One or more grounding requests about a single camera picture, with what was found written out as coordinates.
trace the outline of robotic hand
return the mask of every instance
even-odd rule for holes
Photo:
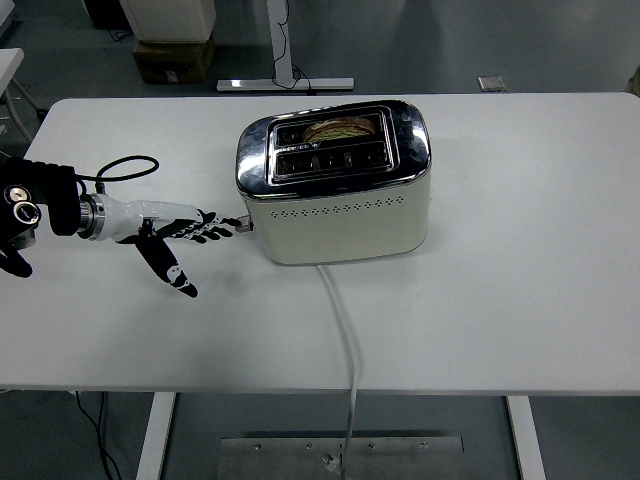
[[[100,175],[94,179],[98,185],[107,180]],[[158,277],[195,297],[197,289],[187,280],[164,238],[205,243],[207,239],[231,237],[225,227],[242,225],[235,218],[189,205],[139,200],[122,203],[105,193],[79,196],[76,182],[83,178],[89,177],[76,175],[72,167],[19,158],[0,163],[0,268],[20,277],[31,275],[31,266],[18,250],[35,243],[34,229],[42,218],[37,203],[44,203],[56,235],[78,233],[89,240],[112,238],[117,243],[134,244]]]

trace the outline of white box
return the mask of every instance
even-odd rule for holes
[[[0,24],[9,18],[9,14],[13,11],[15,3],[11,0],[0,0]]]
[[[213,0],[120,0],[141,42],[206,42],[213,32]]]

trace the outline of white power cord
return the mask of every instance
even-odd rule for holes
[[[331,303],[338,319],[338,325],[340,327],[340,333],[342,334],[342,341],[344,348],[347,352],[349,359],[349,367],[351,370],[351,387],[349,390],[349,416],[347,417],[347,433],[344,441],[344,449],[342,450],[342,459],[340,461],[340,478],[341,480],[347,479],[347,455],[349,453],[349,445],[351,444],[351,438],[353,436],[353,423],[356,413],[356,396],[358,394],[358,386],[360,384],[360,377],[362,375],[362,368],[360,363],[360,356],[358,353],[358,346],[355,339],[353,328],[349,322],[349,317],[342,303],[342,299],[336,289],[335,283],[328,270],[322,265],[316,265],[316,269],[322,277],[329,296],[331,297]]]
[[[3,93],[3,96],[4,96],[4,101],[7,104],[7,110],[9,111],[9,116],[11,117],[13,122],[16,124],[16,127],[18,127],[18,130],[20,131],[20,133],[22,133],[22,136],[26,138],[29,143],[33,142],[33,135],[29,133],[27,128],[22,123],[22,120],[20,120],[20,117],[18,116],[18,112],[16,111],[16,107],[13,105],[13,99],[11,98],[11,91],[9,90],[8,86]]]

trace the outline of toaster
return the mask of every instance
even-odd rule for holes
[[[430,181],[424,120],[398,100],[263,118],[238,143],[238,191],[264,251],[285,265],[415,249]]]

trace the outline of gray floor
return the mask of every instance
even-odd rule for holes
[[[134,40],[93,28],[79,0],[16,3],[0,47],[24,50],[16,77],[44,107],[71,97],[218,95],[218,79],[271,75],[264,0],[216,0],[214,61],[195,85],[144,84]],[[619,91],[640,62],[639,20],[640,3],[623,0],[298,0],[289,31],[308,76],[354,77],[357,94],[478,93],[482,75],[501,75],[509,92]],[[33,112],[16,103],[35,133]],[[24,154],[15,126],[0,123],[8,129],[0,149]],[[84,395],[97,414],[98,395]],[[135,475],[150,405],[148,393],[109,394],[106,443],[124,478]],[[164,477],[215,478],[224,435],[339,431],[345,405],[344,397],[182,395]],[[358,408],[357,430],[460,435],[470,478],[517,478],[500,398],[363,397]],[[532,409],[547,478],[640,477],[640,399],[533,398]],[[104,478],[95,433],[71,395],[0,395],[0,472]]]

